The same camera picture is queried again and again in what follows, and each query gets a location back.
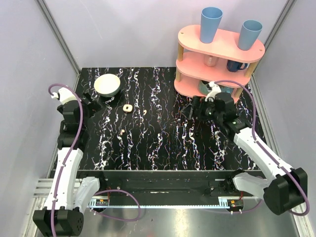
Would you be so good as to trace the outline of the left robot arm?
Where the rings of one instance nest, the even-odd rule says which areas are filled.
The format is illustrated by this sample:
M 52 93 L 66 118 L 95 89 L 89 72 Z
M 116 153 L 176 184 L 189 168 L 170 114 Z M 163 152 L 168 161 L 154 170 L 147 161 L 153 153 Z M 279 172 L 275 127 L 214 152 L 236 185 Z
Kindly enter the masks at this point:
M 78 237 L 83 229 L 84 212 L 93 195 L 102 195 L 105 181 L 83 178 L 74 189 L 79 164 L 88 140 L 85 121 L 91 117 L 92 104 L 86 104 L 66 88 L 52 94 L 60 101 L 62 114 L 57 142 L 57 166 L 51 189 L 41 210 L 33 214 L 33 222 L 45 237 Z

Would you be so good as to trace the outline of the beige earbud charging case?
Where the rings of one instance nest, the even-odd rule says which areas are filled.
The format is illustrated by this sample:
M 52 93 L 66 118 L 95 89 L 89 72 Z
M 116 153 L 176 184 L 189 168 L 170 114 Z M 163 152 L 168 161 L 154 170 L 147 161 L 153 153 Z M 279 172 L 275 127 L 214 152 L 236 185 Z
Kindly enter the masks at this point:
M 133 106 L 130 105 L 130 104 L 125 104 L 122 109 L 123 109 L 124 112 L 130 113 L 130 112 L 133 111 Z

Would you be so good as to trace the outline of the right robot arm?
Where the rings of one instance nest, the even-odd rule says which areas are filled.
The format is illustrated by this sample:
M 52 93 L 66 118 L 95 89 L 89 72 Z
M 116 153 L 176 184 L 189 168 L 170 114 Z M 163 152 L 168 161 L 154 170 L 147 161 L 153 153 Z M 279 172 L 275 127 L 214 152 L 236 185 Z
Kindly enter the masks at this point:
M 228 195 L 235 196 L 240 191 L 249 193 L 262 199 L 276 215 L 305 203 L 306 210 L 300 215 L 308 214 L 307 173 L 302 168 L 294 169 L 284 162 L 256 136 L 254 126 L 237 115 L 230 94 L 220 92 L 214 97 L 194 96 L 181 114 L 187 119 L 213 121 L 263 172 L 265 177 L 258 178 L 245 171 L 234 171 L 224 183 Z

